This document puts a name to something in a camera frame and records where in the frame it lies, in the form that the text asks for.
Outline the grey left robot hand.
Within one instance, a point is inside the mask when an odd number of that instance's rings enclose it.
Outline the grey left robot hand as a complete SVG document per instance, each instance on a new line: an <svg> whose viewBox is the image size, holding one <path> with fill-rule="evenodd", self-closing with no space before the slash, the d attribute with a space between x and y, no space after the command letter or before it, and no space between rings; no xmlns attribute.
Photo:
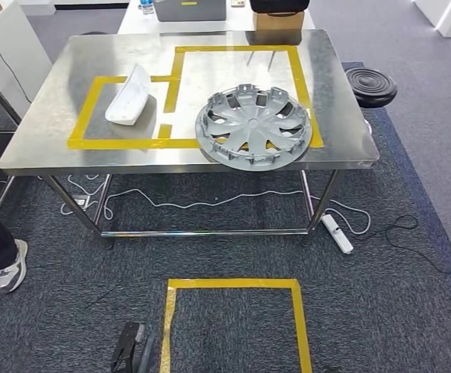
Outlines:
<svg viewBox="0 0 451 373"><path fill-rule="evenodd" d="M145 341L144 349L137 366L137 373L148 373L153 356L153 347L156 339L155 333L150 334Z"/></svg>

